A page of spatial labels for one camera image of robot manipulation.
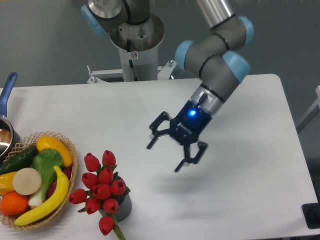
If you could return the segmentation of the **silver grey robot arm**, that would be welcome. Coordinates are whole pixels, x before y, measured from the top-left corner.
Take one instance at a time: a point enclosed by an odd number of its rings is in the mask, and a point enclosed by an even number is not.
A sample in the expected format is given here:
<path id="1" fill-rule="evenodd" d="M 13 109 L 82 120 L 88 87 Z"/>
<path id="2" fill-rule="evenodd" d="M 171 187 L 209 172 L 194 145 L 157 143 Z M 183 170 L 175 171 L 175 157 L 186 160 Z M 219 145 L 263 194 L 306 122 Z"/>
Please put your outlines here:
<path id="1" fill-rule="evenodd" d="M 151 148 L 159 137 L 170 136 L 183 146 L 181 166 L 197 164 L 205 153 L 208 145 L 199 136 L 249 73 L 250 64 L 237 50 L 254 36 L 252 22 L 237 16 L 227 0 L 199 0 L 197 5 L 211 34 L 200 43 L 182 42 L 174 61 L 201 84 L 176 117 L 162 112 L 150 124 L 148 144 Z M 148 0 L 89 0 L 81 13 L 93 32 L 109 35 L 118 48 L 124 81 L 158 79 L 158 47 L 165 30 Z"/>

